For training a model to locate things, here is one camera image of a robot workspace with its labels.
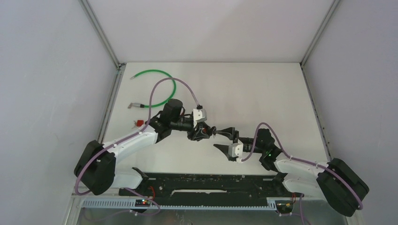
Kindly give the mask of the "red cable lock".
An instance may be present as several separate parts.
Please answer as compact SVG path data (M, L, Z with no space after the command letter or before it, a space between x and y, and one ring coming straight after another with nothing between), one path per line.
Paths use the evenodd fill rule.
M141 126L144 126L144 125L145 125L145 121L144 120L137 120L135 122L135 126L136 127L141 127Z

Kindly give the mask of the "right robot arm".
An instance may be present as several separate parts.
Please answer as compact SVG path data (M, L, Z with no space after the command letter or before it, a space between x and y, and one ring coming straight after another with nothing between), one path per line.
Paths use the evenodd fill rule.
M286 156L278 147L273 131L260 128L255 136L240 137L234 128L215 130L213 135L222 135L232 141L229 145L215 144L229 161L242 163L250 156L259 153L259 162L267 171L277 173L273 190L279 196L289 192L317 197L326 201L339 214L351 217L363 208L362 201L369 193L368 185L343 160L333 158L329 162L311 162Z

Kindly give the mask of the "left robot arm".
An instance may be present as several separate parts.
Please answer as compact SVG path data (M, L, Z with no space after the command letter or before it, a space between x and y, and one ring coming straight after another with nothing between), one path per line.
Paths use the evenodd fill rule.
M167 138L173 130L186 132L191 141L210 138L216 128L207 125L206 119L207 113L201 105L185 114L182 101L171 99L163 110L133 133L112 142L89 142L74 169L77 182L83 183L94 195L110 188L130 188L135 194L143 195L148 191L144 173L137 168L118 169L117 164Z

